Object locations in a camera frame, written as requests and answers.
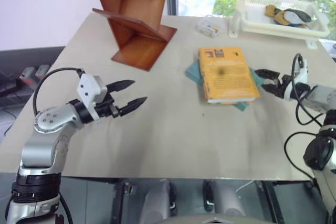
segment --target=book cover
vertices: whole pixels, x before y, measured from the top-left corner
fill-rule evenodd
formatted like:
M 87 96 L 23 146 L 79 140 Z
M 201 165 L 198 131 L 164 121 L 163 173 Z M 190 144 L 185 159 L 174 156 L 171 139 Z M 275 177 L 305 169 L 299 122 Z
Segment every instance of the book cover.
M 199 58 L 209 103 L 251 102 L 260 97 L 240 48 L 201 48 Z

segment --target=table surface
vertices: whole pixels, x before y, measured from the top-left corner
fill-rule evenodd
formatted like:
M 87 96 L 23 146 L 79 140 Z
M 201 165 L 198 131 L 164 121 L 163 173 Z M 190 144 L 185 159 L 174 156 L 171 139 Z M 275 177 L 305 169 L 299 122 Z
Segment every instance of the table surface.
M 254 69 L 289 74 L 298 52 L 308 61 L 309 83 L 335 87 L 336 64 L 318 43 L 240 33 L 233 39 L 223 31 L 215 39 L 195 30 L 199 18 L 164 16 L 162 23 L 177 33 L 150 72 L 111 61 L 118 46 L 105 18 L 90 14 L 53 69 L 81 67 L 107 84 L 130 79 L 136 83 L 114 93 L 115 105 L 147 96 L 136 111 L 122 118 L 106 118 L 77 132 L 63 175 L 79 177 L 307 179 L 286 160 L 285 139 L 296 131 L 317 132 L 300 126 L 295 102 L 260 90 L 261 98 L 244 112 L 231 105 L 206 104 L 202 89 L 185 76 L 200 47 L 241 47 Z M 78 77 L 72 71 L 55 74 L 42 86 L 39 110 L 78 97 Z M 32 99 L 26 104 L 0 145 L 0 172 L 17 172 L 24 143 L 33 131 Z M 310 136 L 297 136 L 288 145 L 292 160 L 304 170 L 302 156 Z

